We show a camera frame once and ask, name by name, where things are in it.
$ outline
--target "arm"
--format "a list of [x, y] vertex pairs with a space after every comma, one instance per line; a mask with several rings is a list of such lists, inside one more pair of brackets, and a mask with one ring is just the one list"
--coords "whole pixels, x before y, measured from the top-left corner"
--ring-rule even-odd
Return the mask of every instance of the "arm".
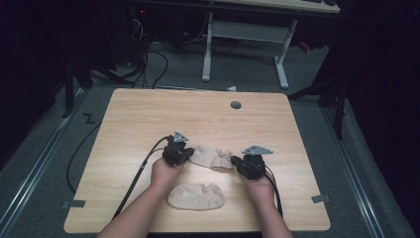
[[158, 206], [184, 164], [170, 167], [164, 159], [154, 162], [151, 185], [112, 220], [97, 237], [147, 237]]
[[262, 237], [264, 238], [289, 238], [293, 237], [286, 223], [278, 213], [274, 204], [274, 189], [265, 178], [255, 180], [241, 176], [245, 183], [251, 200], [254, 202], [260, 217]]

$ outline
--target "desk leg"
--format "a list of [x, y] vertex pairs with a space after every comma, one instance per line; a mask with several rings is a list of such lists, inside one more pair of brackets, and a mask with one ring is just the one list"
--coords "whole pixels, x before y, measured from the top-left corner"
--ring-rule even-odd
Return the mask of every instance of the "desk leg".
[[277, 69], [278, 80], [280, 81], [280, 87], [282, 89], [288, 88], [286, 74], [284, 73], [283, 61], [284, 57], [286, 56], [287, 49], [290, 45], [291, 38], [293, 37], [294, 29], [296, 28], [297, 20], [293, 20], [290, 24], [290, 27], [287, 31], [283, 48], [280, 52], [280, 56], [274, 57], [275, 68]]
[[209, 13], [209, 23], [207, 29], [207, 47], [206, 55], [204, 56], [204, 65], [203, 65], [203, 81], [210, 80], [210, 69], [211, 69], [211, 38], [213, 34], [213, 13]]

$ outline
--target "white metal frame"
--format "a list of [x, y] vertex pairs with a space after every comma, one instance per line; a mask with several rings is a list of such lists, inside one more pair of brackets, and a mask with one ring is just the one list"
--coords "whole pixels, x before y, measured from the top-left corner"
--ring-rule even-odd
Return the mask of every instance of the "white metal frame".
[[272, 27], [263, 25], [243, 24], [235, 22], [213, 21], [213, 13], [209, 14], [207, 29], [207, 47], [204, 56], [203, 81], [210, 80], [211, 71], [211, 42], [213, 37], [225, 37], [241, 40], [282, 43], [278, 57], [274, 57], [278, 80], [282, 89], [288, 88], [287, 78], [284, 73], [283, 61], [293, 37], [297, 20], [291, 21], [289, 27]]

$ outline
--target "person's right hand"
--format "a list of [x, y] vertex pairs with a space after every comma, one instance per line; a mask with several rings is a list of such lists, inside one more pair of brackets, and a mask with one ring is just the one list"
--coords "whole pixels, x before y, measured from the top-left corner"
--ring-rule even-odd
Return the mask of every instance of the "person's right hand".
[[[274, 180], [272, 175], [267, 173], [271, 180]], [[239, 175], [247, 187], [248, 194], [255, 204], [261, 202], [274, 203], [274, 188], [266, 177], [258, 179], [247, 179], [242, 175]]]

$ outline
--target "fabric piece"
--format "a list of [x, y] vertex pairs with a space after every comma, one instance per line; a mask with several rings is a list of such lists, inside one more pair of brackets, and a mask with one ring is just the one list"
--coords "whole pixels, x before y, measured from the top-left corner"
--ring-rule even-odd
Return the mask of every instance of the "fabric piece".
[[232, 153], [230, 151], [223, 152], [220, 149], [208, 146], [197, 146], [194, 150], [194, 154], [192, 154], [189, 160], [202, 167], [223, 167], [232, 169], [231, 157]]
[[167, 201], [179, 209], [210, 210], [225, 203], [225, 195], [214, 183], [185, 183], [176, 186], [169, 194]]

